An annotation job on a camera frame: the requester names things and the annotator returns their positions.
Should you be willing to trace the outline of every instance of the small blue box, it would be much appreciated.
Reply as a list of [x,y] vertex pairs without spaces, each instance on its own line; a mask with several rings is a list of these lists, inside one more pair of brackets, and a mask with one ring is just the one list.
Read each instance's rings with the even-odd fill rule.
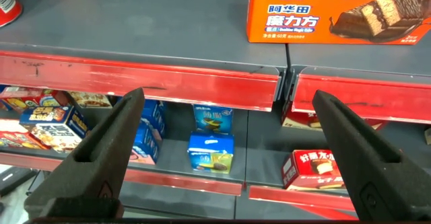
[[150,127],[145,122],[139,123],[130,161],[156,164],[159,150],[159,145]]
[[20,125],[59,153],[72,151],[90,132],[73,106],[38,106],[24,110]]
[[141,120],[146,122],[153,132],[153,136],[160,143],[164,138],[166,126],[164,115],[157,100],[145,100]]
[[234,137],[192,133],[187,152],[194,170],[228,174],[234,157]]
[[193,105],[197,130],[208,133],[229,134],[234,111],[219,106]]

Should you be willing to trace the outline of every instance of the product packaging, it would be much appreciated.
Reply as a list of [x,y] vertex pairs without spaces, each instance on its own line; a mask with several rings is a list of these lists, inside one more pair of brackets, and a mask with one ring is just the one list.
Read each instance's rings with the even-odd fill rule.
[[430,0],[250,0],[250,42],[416,44]]
[[[375,130],[382,129],[387,120],[364,119]],[[286,102],[281,123],[286,127],[301,128],[307,130],[322,130],[321,123],[315,113],[293,112],[292,103]]]
[[234,157],[234,137],[214,133],[192,133],[187,152],[194,170],[227,174]]
[[6,87],[1,92],[0,99],[19,113],[34,106],[69,105],[69,100],[62,91],[31,87]]
[[160,103],[157,100],[145,100],[141,120],[148,124],[153,132],[153,136],[160,144],[166,132],[164,114],[159,107]]
[[72,151],[90,132],[73,106],[28,108],[21,115],[20,125],[59,153]]
[[50,149],[20,125],[19,120],[0,119],[0,147]]
[[154,138],[151,129],[145,122],[138,126],[130,162],[156,164],[159,155],[159,145]]
[[295,150],[281,169],[287,190],[345,188],[330,150]]
[[233,109],[219,106],[193,105],[193,110],[198,131],[229,134],[232,130]]
[[86,92],[69,91],[70,96],[81,108],[112,108],[107,96]]

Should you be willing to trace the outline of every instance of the red snack box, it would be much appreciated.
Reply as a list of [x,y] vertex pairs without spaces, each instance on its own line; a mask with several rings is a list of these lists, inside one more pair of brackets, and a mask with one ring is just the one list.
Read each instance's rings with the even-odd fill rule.
[[[386,125],[386,120],[364,119],[372,128],[380,130]],[[315,113],[293,112],[292,103],[284,106],[281,123],[286,127],[294,127],[308,130],[322,130],[321,123]]]
[[31,87],[6,87],[0,94],[0,99],[19,113],[28,107],[69,105],[69,100],[62,91]]
[[344,188],[331,150],[295,150],[281,169],[287,190]]
[[19,120],[0,119],[0,147],[28,147],[49,149],[20,125]]

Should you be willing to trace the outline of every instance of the white label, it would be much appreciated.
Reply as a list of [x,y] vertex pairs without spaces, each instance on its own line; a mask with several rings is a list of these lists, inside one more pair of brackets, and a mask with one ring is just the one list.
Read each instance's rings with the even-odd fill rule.
[[288,170],[290,169],[290,166],[292,166],[292,162],[290,161],[291,159],[289,158],[289,160],[286,162],[286,164],[283,167],[283,173],[287,173]]
[[0,0],[0,9],[7,13],[15,6],[15,0]]

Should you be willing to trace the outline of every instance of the cardboard box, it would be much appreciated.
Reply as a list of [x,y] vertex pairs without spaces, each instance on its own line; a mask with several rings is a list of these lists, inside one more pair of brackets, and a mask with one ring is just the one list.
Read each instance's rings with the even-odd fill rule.
[[166,132],[164,114],[157,100],[145,100],[141,120],[147,123],[157,142],[161,143]]
[[69,105],[69,100],[62,91],[31,87],[6,87],[1,92],[0,99],[19,113],[35,106]]
[[130,162],[156,164],[159,155],[159,145],[149,126],[141,122],[138,126]]
[[249,0],[250,42],[416,44],[430,0]]
[[[386,120],[364,120],[375,130],[382,129],[387,123]],[[283,126],[286,127],[322,131],[321,123],[319,122],[319,119],[317,118],[317,115],[315,113],[293,112],[291,102],[286,102],[286,105],[284,106],[281,123]]]
[[219,106],[193,105],[196,128],[207,133],[229,134],[232,130],[234,111]]
[[295,150],[281,169],[287,190],[345,188],[331,150]]
[[102,94],[69,91],[70,96],[81,108],[112,108],[107,96]]
[[187,152],[193,170],[228,174],[234,157],[234,137],[192,133]]
[[19,120],[0,119],[0,147],[50,149],[20,125]]
[[28,108],[21,115],[20,125],[59,153],[71,152],[90,132],[73,106]]

